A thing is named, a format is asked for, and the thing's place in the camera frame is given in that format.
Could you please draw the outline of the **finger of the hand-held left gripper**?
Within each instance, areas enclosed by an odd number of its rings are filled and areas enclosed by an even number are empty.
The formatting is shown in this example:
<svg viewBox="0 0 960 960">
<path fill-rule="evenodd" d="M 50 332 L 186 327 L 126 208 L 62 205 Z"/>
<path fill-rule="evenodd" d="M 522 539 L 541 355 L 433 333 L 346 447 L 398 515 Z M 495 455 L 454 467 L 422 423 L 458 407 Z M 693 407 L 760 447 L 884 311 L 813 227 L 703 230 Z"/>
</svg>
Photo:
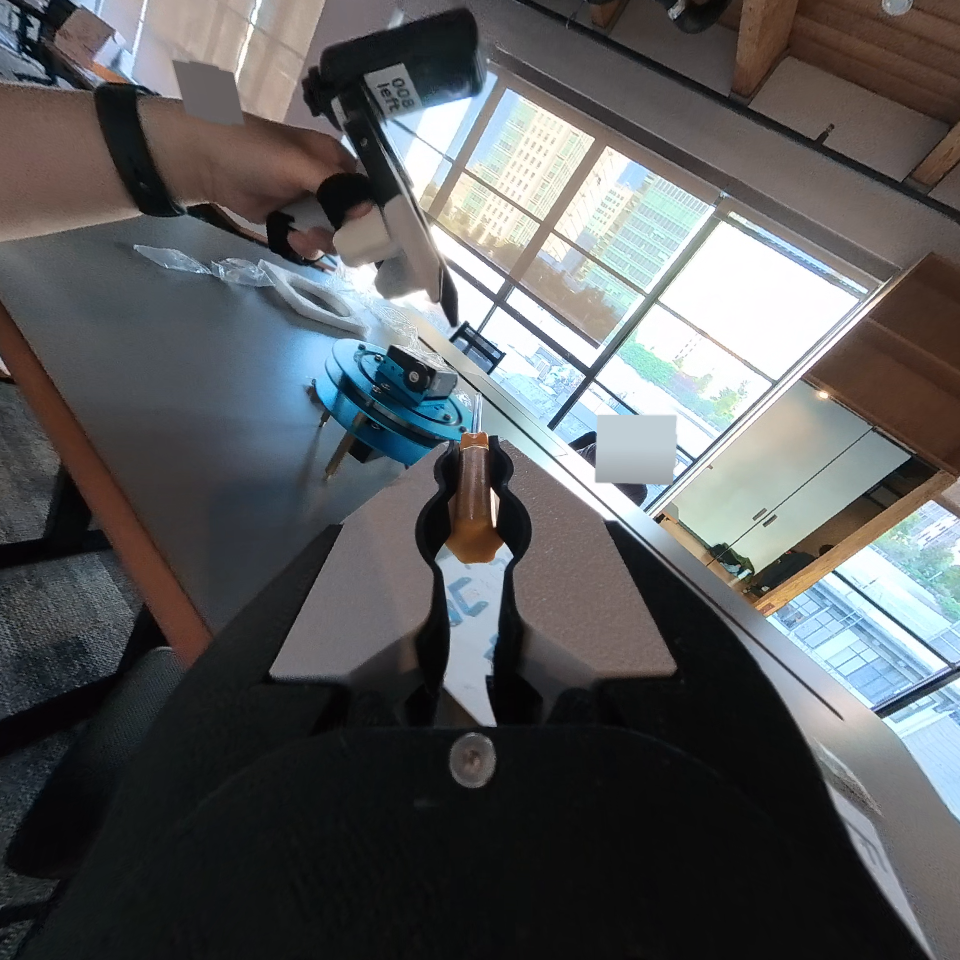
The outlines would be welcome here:
<svg viewBox="0 0 960 960">
<path fill-rule="evenodd" d="M 378 263 L 377 293 L 388 301 L 426 294 L 450 328 L 458 328 L 459 294 L 422 212 L 407 197 L 391 198 L 381 212 L 393 252 Z"/>
</svg>

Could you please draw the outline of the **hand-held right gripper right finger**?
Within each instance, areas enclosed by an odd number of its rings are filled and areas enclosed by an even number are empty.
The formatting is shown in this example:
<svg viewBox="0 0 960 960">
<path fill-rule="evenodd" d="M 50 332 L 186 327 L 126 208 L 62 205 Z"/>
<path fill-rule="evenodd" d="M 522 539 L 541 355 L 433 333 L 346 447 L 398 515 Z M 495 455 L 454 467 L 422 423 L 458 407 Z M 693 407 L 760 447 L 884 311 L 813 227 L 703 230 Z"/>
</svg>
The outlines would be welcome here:
<svg viewBox="0 0 960 960">
<path fill-rule="evenodd" d="M 674 677 L 676 660 L 601 514 L 509 441 L 489 439 L 503 579 L 487 690 L 495 724 L 534 725 L 569 690 Z"/>
</svg>

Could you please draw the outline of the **yellow handled screwdriver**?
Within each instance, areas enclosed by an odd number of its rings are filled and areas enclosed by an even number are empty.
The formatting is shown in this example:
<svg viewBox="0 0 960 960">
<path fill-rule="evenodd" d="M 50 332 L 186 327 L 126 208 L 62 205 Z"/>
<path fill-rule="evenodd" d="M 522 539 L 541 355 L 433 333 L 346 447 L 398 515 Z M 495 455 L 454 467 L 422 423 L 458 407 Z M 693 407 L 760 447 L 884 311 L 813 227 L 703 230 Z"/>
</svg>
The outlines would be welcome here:
<svg viewBox="0 0 960 960">
<path fill-rule="evenodd" d="M 469 429 L 459 445 L 457 488 L 451 499 L 446 547 L 465 565 L 492 562 L 504 541 L 498 533 L 498 496 L 491 480 L 490 439 L 482 429 L 483 396 L 477 392 Z"/>
</svg>

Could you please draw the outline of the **blue round servo base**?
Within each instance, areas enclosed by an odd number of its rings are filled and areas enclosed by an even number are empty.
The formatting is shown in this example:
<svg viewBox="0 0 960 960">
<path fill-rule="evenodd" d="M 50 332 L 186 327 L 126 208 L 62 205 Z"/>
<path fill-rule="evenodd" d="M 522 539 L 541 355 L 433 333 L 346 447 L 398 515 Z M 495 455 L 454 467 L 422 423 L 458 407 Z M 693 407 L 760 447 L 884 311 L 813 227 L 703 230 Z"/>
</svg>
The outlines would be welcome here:
<svg viewBox="0 0 960 960">
<path fill-rule="evenodd" d="M 383 457 L 408 469 L 482 425 L 482 397 L 470 395 L 440 355 L 418 347 L 338 340 L 312 389 L 320 423 L 344 430 L 325 479 L 348 455 L 362 463 Z"/>
</svg>

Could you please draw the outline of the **person's left forearm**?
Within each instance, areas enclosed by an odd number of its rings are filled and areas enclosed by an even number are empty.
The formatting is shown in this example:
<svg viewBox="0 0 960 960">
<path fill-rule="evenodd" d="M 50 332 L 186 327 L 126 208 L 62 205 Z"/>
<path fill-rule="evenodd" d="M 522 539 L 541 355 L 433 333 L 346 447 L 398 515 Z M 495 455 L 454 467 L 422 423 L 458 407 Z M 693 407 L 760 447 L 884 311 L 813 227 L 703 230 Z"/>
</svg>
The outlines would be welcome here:
<svg viewBox="0 0 960 960">
<path fill-rule="evenodd" d="M 3 242 L 139 213 L 102 137 L 92 92 L 2 82 Z"/>
</svg>

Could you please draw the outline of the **person's left hand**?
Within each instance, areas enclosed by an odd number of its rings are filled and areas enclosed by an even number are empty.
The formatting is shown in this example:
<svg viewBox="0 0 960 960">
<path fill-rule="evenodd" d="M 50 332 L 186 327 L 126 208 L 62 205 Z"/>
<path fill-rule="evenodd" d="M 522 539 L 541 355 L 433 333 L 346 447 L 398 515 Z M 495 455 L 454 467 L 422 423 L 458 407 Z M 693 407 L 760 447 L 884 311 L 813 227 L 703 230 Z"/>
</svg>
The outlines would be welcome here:
<svg viewBox="0 0 960 960">
<path fill-rule="evenodd" d="M 139 101 L 141 130 L 172 197 L 186 206 L 214 204 L 247 222 L 314 196 L 329 178 L 354 174 L 354 157 L 333 137 L 253 114 L 241 125 L 189 115 L 181 101 Z"/>
</svg>

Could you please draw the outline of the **clear plastic bag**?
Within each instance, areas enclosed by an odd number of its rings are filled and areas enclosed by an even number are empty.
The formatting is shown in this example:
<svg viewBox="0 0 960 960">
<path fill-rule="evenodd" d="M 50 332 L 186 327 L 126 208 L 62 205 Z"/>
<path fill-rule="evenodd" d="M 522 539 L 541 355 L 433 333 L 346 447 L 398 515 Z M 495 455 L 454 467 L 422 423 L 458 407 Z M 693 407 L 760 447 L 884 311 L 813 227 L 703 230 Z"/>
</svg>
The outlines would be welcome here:
<svg viewBox="0 0 960 960">
<path fill-rule="evenodd" d="M 275 286 L 269 270 L 259 263 L 240 258 L 224 258 L 209 263 L 210 273 L 223 283 L 252 289 L 270 289 Z"/>
<path fill-rule="evenodd" d="M 370 335 L 381 346 L 414 348 L 421 342 L 416 316 L 402 306 L 384 299 L 371 300 L 366 309 L 372 321 Z"/>
<path fill-rule="evenodd" d="M 133 245 L 133 250 L 164 270 L 201 277 L 213 276 L 210 267 L 178 249 L 136 244 Z"/>
</svg>

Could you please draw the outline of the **black chair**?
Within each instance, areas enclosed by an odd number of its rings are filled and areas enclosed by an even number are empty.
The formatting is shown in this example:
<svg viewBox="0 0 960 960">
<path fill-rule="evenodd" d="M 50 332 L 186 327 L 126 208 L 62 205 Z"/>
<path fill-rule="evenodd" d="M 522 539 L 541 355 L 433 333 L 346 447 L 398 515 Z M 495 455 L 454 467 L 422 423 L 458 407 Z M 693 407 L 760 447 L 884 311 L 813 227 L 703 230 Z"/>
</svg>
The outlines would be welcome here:
<svg viewBox="0 0 960 960">
<path fill-rule="evenodd" d="M 504 359 L 506 352 L 488 340 L 469 323 L 461 323 L 449 342 L 485 374 L 491 375 Z"/>
</svg>

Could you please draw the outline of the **white double door cabinet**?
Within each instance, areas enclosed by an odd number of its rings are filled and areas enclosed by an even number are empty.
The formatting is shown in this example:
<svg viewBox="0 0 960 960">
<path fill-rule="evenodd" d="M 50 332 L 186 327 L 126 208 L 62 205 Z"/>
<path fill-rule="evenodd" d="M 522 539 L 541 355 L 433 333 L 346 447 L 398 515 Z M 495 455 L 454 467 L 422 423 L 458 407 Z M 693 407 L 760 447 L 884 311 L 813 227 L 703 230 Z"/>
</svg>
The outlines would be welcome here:
<svg viewBox="0 0 960 960">
<path fill-rule="evenodd" d="M 910 459 L 803 380 L 656 512 L 729 586 L 744 587 Z"/>
</svg>

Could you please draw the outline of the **large paned window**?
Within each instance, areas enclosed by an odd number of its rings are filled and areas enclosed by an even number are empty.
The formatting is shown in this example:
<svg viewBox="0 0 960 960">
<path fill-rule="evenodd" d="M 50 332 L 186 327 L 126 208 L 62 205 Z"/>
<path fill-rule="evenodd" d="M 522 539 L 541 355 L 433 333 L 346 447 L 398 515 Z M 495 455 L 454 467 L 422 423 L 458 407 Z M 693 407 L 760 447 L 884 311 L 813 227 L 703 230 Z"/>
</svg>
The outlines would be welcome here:
<svg viewBox="0 0 960 960">
<path fill-rule="evenodd" d="M 388 132 L 492 381 L 568 443 L 601 415 L 674 416 L 675 478 L 877 285 L 508 75 Z"/>
</svg>

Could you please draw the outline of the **grey mesh office chair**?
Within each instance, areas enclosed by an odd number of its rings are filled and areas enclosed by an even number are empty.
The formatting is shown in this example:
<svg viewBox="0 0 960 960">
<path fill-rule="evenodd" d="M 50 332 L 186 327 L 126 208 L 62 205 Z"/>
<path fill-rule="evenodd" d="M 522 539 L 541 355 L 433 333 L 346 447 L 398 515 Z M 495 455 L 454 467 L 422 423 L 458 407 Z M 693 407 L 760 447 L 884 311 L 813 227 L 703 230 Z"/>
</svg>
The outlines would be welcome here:
<svg viewBox="0 0 960 960">
<path fill-rule="evenodd" d="M 185 674 L 167 646 L 143 654 L 85 724 L 6 848 L 6 866 L 33 879 L 71 878 L 100 833 L 116 789 Z"/>
</svg>

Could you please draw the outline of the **cardboard box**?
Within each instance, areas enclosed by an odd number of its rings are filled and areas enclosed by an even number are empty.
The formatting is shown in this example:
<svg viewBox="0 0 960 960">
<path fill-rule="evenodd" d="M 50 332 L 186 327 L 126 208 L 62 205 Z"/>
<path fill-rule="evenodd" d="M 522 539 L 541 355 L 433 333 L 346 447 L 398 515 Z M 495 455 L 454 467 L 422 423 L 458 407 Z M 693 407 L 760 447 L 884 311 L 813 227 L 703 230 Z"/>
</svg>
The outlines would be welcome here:
<svg viewBox="0 0 960 960">
<path fill-rule="evenodd" d="M 109 67 L 123 48 L 124 38 L 89 8 L 79 6 L 54 32 L 53 46 L 82 68 Z"/>
</svg>

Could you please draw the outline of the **white foam frame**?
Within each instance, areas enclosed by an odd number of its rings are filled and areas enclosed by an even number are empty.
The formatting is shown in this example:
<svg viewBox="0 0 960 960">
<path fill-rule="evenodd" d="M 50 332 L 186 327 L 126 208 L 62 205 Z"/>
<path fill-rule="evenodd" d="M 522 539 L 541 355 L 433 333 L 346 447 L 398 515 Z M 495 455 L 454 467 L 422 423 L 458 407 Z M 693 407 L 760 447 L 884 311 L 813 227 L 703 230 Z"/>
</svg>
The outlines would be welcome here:
<svg viewBox="0 0 960 960">
<path fill-rule="evenodd" d="M 369 325 L 342 294 L 291 270 L 260 260 L 259 268 L 283 303 L 300 318 L 354 339 L 369 336 Z"/>
</svg>

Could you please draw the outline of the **wooden ceiling frame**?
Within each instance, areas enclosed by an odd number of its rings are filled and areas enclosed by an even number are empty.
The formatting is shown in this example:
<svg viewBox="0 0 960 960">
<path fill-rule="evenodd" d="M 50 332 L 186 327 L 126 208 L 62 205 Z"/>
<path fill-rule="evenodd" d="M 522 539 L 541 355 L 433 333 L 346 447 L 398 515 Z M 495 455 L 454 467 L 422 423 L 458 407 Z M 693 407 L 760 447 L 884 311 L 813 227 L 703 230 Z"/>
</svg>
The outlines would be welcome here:
<svg viewBox="0 0 960 960">
<path fill-rule="evenodd" d="M 958 193 L 958 2 L 734 2 L 722 24 L 733 99 L 922 193 Z"/>
</svg>

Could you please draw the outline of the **wooden wall unit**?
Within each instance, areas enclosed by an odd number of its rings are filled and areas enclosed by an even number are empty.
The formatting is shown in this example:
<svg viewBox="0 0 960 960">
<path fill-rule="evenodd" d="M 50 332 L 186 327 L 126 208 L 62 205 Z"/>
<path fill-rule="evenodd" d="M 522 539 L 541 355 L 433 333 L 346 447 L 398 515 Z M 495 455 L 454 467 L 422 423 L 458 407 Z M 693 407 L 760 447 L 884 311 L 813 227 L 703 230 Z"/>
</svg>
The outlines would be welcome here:
<svg viewBox="0 0 960 960">
<path fill-rule="evenodd" d="M 959 267 L 930 253 L 886 286 L 804 376 L 936 472 L 822 558 L 753 602 L 779 611 L 939 498 L 959 474 Z"/>
</svg>

